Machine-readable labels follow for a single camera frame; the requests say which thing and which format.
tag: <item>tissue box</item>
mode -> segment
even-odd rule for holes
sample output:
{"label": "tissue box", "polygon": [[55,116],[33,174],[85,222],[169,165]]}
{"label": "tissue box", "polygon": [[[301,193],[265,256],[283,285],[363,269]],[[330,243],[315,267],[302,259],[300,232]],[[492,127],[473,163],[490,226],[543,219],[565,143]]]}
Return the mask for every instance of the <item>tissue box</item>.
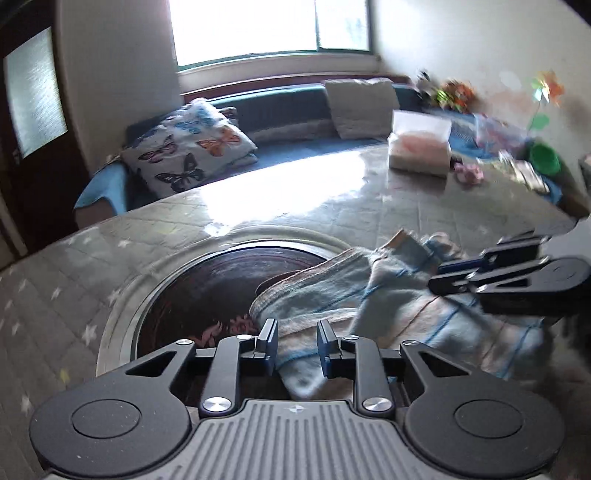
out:
{"label": "tissue box", "polygon": [[447,177],[452,121],[424,113],[395,111],[388,137],[388,166]]}

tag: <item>toy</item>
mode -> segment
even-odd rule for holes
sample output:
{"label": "toy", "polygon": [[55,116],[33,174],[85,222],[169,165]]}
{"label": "toy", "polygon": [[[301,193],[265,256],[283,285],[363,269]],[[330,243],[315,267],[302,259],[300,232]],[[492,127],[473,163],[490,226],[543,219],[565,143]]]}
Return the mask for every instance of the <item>toy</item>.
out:
{"label": "toy", "polygon": [[417,74],[417,89],[423,106],[431,106],[433,99],[437,95],[437,88],[425,70],[420,70]]}
{"label": "toy", "polygon": [[538,106],[531,118],[528,133],[531,130],[542,130],[550,123],[548,115],[540,113],[542,103],[546,105],[552,102],[554,105],[560,106],[558,97],[564,94],[564,86],[558,83],[554,70],[539,72],[531,86],[534,88],[534,100],[538,102]]}
{"label": "toy", "polygon": [[446,81],[437,91],[437,103],[443,109],[469,113],[474,100],[476,94],[472,87],[457,80]]}

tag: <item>metal screw head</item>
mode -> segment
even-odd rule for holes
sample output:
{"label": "metal screw head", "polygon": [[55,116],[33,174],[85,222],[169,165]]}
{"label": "metal screw head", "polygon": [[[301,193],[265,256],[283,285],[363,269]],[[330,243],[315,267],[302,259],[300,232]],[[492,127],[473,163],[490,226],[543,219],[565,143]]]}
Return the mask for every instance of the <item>metal screw head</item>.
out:
{"label": "metal screw head", "polygon": [[229,410],[232,402],[225,397],[209,397],[203,402],[203,408],[207,411],[219,413]]}
{"label": "metal screw head", "polygon": [[363,401],[363,407],[369,411],[386,411],[392,408],[392,402],[383,397],[371,397]]}

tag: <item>door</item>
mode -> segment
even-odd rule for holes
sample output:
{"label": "door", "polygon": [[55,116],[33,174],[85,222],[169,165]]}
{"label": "door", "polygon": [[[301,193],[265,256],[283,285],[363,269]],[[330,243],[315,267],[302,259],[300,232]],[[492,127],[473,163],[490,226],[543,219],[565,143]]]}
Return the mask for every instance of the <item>door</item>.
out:
{"label": "door", "polygon": [[55,0],[25,3],[0,27],[0,189],[30,252],[76,230],[88,184],[60,86]]}

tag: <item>gray ribbed pad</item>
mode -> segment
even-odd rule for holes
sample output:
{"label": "gray ribbed pad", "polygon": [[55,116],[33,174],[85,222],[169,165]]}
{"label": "gray ribbed pad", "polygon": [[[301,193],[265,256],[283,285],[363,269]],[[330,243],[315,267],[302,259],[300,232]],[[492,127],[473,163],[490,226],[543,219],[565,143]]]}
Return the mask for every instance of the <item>gray ribbed pad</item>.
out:
{"label": "gray ribbed pad", "polygon": [[[205,420],[185,449],[141,480],[444,480],[386,420],[353,414],[344,401],[251,400]],[[546,476],[539,475],[536,480]]]}

